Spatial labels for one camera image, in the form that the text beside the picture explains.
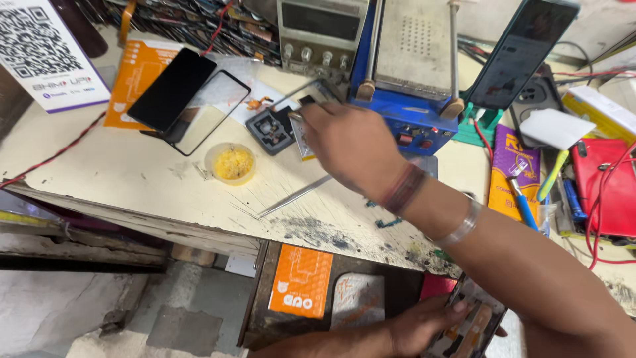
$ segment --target red switch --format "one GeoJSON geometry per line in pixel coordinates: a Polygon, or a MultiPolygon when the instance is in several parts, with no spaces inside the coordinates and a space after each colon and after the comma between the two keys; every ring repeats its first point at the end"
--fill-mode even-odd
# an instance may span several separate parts
{"type": "Polygon", "coordinates": [[[408,147],[409,145],[411,145],[413,138],[414,138],[413,136],[409,136],[408,134],[400,133],[396,136],[397,145],[401,145],[402,147],[408,147]]]}

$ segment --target black smartphone screen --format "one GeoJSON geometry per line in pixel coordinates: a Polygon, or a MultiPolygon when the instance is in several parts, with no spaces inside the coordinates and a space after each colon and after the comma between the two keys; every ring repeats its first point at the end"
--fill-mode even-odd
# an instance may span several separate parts
{"type": "Polygon", "coordinates": [[[216,63],[182,49],[130,107],[128,115],[159,132],[167,131],[215,68],[216,63]]]}
{"type": "Polygon", "coordinates": [[[578,5],[564,1],[524,2],[467,100],[482,108],[507,110],[578,13],[578,5]]]}

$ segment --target phone in hand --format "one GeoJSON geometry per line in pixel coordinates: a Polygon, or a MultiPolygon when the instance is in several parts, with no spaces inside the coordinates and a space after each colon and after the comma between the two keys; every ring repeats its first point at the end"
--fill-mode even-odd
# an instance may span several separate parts
{"type": "Polygon", "coordinates": [[[486,352],[508,310],[466,274],[448,298],[447,306],[466,300],[472,307],[461,324],[439,333],[421,354],[423,358],[480,358],[486,352]]]}

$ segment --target clear plastic bangle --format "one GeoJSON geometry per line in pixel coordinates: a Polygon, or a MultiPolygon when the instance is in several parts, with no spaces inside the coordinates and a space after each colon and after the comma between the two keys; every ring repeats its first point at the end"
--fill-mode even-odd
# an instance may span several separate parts
{"type": "Polygon", "coordinates": [[[481,204],[477,200],[474,200],[472,198],[469,199],[471,202],[471,209],[468,213],[468,216],[452,234],[449,234],[444,238],[441,238],[440,240],[435,240],[435,245],[439,247],[454,245],[462,241],[462,239],[475,228],[477,224],[477,217],[481,212],[481,204]]]}

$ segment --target red wristband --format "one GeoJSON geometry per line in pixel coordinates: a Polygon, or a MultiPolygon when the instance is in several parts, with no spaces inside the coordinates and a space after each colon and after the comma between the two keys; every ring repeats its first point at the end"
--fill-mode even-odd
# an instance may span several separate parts
{"type": "Polygon", "coordinates": [[[415,164],[409,163],[399,180],[384,195],[380,205],[393,214],[399,215],[413,201],[425,179],[426,173],[415,164]]]}

